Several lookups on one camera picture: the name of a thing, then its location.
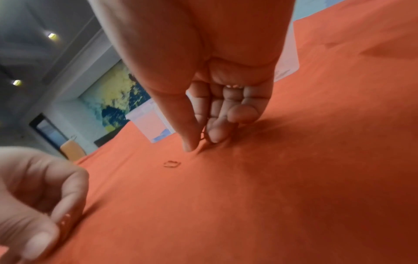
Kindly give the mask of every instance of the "window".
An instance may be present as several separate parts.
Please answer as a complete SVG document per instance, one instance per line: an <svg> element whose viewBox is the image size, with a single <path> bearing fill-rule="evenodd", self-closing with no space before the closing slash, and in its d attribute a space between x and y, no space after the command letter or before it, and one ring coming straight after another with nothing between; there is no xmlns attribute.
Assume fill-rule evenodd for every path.
<svg viewBox="0 0 418 264"><path fill-rule="evenodd" d="M43 114L37 116L29 125L57 150L68 141Z"/></svg>

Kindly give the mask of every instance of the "ceiling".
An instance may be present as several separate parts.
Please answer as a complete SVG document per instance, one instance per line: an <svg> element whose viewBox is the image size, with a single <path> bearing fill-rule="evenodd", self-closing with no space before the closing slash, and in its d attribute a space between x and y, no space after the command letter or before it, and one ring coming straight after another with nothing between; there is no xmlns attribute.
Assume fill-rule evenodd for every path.
<svg viewBox="0 0 418 264"><path fill-rule="evenodd" d="M17 120L100 30L86 0L0 0L0 124ZM57 34L51 40L49 33ZM22 85L12 85L13 79Z"/></svg>

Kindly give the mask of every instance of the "fingernail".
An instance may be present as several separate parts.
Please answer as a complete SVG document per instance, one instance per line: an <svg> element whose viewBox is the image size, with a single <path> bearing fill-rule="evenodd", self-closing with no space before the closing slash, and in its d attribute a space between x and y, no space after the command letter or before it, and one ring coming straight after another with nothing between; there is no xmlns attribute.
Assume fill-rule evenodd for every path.
<svg viewBox="0 0 418 264"><path fill-rule="evenodd" d="M185 152L190 152L190 151L191 151L191 149L190 149L189 145L188 145L188 144L186 144L186 142L185 142L185 141L183 141L183 150L184 150Z"/></svg>
<svg viewBox="0 0 418 264"><path fill-rule="evenodd" d="M52 235L46 232L40 232L34 235L25 245L22 252L22 257L26 260L35 260L39 258L42 253L52 243Z"/></svg>

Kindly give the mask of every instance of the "ceiling light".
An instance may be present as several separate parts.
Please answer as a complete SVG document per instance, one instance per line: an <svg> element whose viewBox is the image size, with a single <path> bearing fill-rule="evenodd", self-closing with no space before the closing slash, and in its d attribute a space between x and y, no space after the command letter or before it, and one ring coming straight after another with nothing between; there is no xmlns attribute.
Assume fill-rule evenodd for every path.
<svg viewBox="0 0 418 264"><path fill-rule="evenodd" d="M21 80L14 80L13 81L13 85L14 86L20 86L22 84L22 81Z"/></svg>
<svg viewBox="0 0 418 264"><path fill-rule="evenodd" d="M55 33L49 33L48 38L55 40L57 38L57 35Z"/></svg>

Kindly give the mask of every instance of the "orange chair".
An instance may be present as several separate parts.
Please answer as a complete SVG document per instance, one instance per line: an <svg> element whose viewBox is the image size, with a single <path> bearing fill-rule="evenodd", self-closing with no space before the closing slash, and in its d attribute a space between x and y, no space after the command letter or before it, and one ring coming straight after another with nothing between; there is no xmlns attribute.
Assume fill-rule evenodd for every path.
<svg viewBox="0 0 418 264"><path fill-rule="evenodd" d="M60 149L70 161L77 161L86 156L85 151L74 140L65 142Z"/></svg>

